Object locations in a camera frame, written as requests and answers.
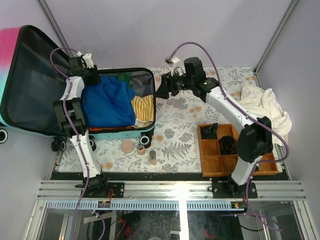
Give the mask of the yellow white striped towel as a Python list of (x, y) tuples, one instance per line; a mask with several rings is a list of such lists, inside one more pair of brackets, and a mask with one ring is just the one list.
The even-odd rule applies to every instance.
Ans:
[(134, 128), (145, 128), (150, 126), (155, 120), (154, 96), (147, 95), (144, 97), (135, 96), (131, 101), (134, 113)]

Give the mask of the blue garment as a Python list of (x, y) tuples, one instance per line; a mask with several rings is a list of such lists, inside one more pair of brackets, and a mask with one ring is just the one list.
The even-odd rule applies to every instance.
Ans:
[(135, 91), (115, 76), (102, 76), (99, 84), (82, 91), (83, 108), (90, 128), (129, 127), (136, 122), (132, 106)]

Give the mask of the dark green garment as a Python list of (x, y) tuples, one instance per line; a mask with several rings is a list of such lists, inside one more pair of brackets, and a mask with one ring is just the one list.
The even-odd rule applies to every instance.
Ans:
[(116, 79), (119, 82), (124, 82), (126, 83), (126, 87), (128, 89), (132, 88), (132, 84), (131, 84), (131, 75), (128, 73), (120, 73), (116, 75)]

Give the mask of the pink teal suitcase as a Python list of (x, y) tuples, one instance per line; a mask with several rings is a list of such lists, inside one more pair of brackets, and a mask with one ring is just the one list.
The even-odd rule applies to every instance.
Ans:
[[(4, 28), (0, 32), (0, 124), (30, 133), (52, 137), (54, 152), (66, 148), (68, 137), (62, 132), (54, 110), (66, 89), (65, 74), (71, 70), (68, 56), (43, 31), (32, 25)], [(90, 144), (95, 140), (126, 139), (146, 136), (149, 146), (155, 130), (155, 77), (146, 68), (98, 69), (99, 77), (128, 73), (135, 96), (153, 95), (154, 121), (143, 128), (116, 131), (89, 131)]]

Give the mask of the small bottle black cap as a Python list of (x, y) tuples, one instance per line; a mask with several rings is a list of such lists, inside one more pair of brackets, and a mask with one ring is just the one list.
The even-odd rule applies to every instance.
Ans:
[(144, 155), (146, 153), (145, 146), (142, 143), (137, 145), (137, 151), (140, 155)]

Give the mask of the small bottle grey cap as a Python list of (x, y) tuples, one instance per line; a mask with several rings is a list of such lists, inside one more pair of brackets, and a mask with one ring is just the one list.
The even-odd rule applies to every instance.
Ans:
[(149, 162), (152, 164), (152, 165), (155, 165), (157, 163), (157, 153), (155, 150), (151, 150), (149, 152)]

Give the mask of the round peach compact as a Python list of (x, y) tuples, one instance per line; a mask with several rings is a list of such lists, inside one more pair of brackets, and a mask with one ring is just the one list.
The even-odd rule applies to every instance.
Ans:
[(124, 154), (130, 154), (135, 149), (135, 145), (131, 140), (124, 140), (120, 148)]

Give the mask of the orange garment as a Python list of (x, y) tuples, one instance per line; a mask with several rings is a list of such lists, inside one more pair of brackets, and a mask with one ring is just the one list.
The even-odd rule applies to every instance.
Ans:
[(125, 127), (90, 127), (90, 132), (107, 132), (107, 131), (122, 131), (122, 130), (131, 130), (134, 129), (132, 126), (125, 126)]

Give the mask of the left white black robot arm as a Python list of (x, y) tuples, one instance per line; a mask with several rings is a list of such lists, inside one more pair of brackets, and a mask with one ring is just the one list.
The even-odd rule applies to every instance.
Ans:
[(83, 191), (105, 197), (110, 190), (101, 167), (93, 159), (90, 144), (90, 129), (86, 124), (86, 114), (81, 104), (81, 95), (86, 84), (99, 84), (101, 78), (97, 66), (88, 53), (69, 59), (70, 71), (62, 72), (49, 57), (53, 68), (66, 78), (66, 88), (59, 101), (53, 103), (54, 112), (62, 132), (75, 147), (83, 168)]

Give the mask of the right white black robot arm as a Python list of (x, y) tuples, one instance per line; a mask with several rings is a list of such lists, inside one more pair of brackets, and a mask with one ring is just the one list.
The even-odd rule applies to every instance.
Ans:
[(214, 107), (237, 130), (239, 137), (235, 144), (238, 160), (231, 174), (232, 182), (228, 184), (228, 192), (233, 197), (240, 197), (246, 191), (246, 183), (252, 176), (254, 165), (264, 154), (273, 150), (271, 120), (264, 117), (251, 116), (250, 113), (226, 93), (222, 84), (214, 77), (207, 77), (202, 61), (198, 57), (184, 60), (184, 73), (178, 72), (180, 60), (173, 56), (165, 62), (170, 72), (161, 76), (161, 84), (156, 97), (168, 99), (180, 91), (192, 91), (193, 95)]

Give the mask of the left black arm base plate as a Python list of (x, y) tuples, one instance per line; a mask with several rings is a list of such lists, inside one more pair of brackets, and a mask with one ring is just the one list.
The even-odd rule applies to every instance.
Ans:
[(123, 198), (125, 184), (123, 182), (109, 182), (106, 186), (88, 186), (84, 191), (84, 198)]

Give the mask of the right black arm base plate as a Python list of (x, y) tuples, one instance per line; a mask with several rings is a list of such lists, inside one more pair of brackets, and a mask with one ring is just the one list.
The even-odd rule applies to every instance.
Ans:
[(249, 197), (250, 199), (257, 199), (256, 185), (251, 182), (247, 185), (237, 185), (233, 182), (212, 182), (213, 197), (215, 199), (243, 199)]

